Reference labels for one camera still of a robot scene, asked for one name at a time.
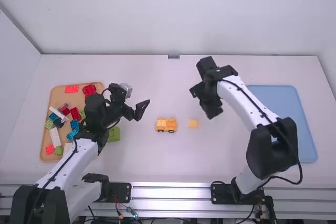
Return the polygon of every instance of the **table surface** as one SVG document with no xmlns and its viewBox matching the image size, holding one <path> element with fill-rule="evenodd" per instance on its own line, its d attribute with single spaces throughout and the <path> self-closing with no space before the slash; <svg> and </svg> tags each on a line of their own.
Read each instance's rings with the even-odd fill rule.
<svg viewBox="0 0 336 224">
<path fill-rule="evenodd" d="M 47 55 L 42 56 L 6 151 L 0 161 L 0 184 L 33 183 L 55 163 L 39 159 L 49 94 L 54 86 L 101 81 L 133 86 L 127 104 L 151 99 L 143 119 L 122 119 L 121 141 L 108 143 L 85 173 L 108 175 L 111 181 L 229 182 L 242 171 L 249 132 L 225 102 L 224 112 L 208 120 L 189 88 L 200 82 L 196 63 L 205 56 Z M 334 188 L 336 103 L 319 60 L 314 56 L 213 56 L 218 66 L 232 65 L 246 85 L 286 84 L 299 93 L 317 148 L 316 163 L 303 164 L 301 187 Z M 174 117 L 176 133 L 158 133 L 159 117 Z M 199 128 L 187 127 L 189 119 Z M 283 176 L 296 180 L 297 167 Z M 290 186 L 273 181 L 271 186 Z"/>
</svg>

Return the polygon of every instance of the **white lego brick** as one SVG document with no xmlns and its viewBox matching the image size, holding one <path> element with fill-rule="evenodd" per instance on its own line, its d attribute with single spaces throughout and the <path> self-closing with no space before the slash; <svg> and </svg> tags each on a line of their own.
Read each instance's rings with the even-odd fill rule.
<svg viewBox="0 0 336 224">
<path fill-rule="evenodd" d="M 66 143 L 66 144 L 64 145 L 63 156 L 65 156 L 65 155 L 67 154 L 67 152 L 68 152 L 69 150 L 71 150 L 71 145 L 72 145 L 72 143 Z"/>
<path fill-rule="evenodd" d="M 53 146 L 54 148 L 56 148 L 57 146 L 61 146 L 61 139 L 59 139 L 59 135 L 58 135 L 58 131 L 57 128 L 52 128 L 49 130 L 50 132 L 50 137 L 51 137 L 51 141 L 53 142 Z"/>
<path fill-rule="evenodd" d="M 53 111 L 59 118 L 61 118 L 61 122 L 64 123 L 64 121 L 69 121 L 69 119 L 63 115 L 61 112 L 53 108 L 52 106 L 49 107 L 51 111 Z"/>
</svg>

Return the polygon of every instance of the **white wall corner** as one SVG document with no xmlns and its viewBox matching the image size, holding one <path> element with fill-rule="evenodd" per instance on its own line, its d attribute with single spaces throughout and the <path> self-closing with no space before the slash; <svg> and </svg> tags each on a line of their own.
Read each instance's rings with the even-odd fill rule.
<svg viewBox="0 0 336 224">
<path fill-rule="evenodd" d="M 336 46 L 333 49 L 328 49 L 319 56 L 319 60 L 331 91 L 336 98 L 336 56 L 334 52 L 336 52 Z"/>
<path fill-rule="evenodd" d="M 41 54 L 2 10 L 0 10 L 0 55 L 1 158 L 41 58 Z"/>
</svg>

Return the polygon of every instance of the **small yellow block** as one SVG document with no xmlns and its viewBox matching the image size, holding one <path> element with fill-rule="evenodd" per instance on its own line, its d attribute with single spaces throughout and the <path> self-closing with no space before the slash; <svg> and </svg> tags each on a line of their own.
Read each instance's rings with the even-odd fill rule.
<svg viewBox="0 0 336 224">
<path fill-rule="evenodd" d="M 198 128 L 198 120 L 192 120 L 192 119 L 190 119 L 188 127 Z"/>
</svg>

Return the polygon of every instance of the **white wall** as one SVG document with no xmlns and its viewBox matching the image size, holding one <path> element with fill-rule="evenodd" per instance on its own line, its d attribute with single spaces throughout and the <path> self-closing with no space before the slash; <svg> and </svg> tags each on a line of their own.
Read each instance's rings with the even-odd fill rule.
<svg viewBox="0 0 336 224">
<path fill-rule="evenodd" d="M 0 158 L 5 151 L 40 56 L 41 54 L 0 10 Z"/>
<path fill-rule="evenodd" d="M 336 91 L 336 0 L 0 0 L 44 53 L 319 55 Z"/>
</svg>

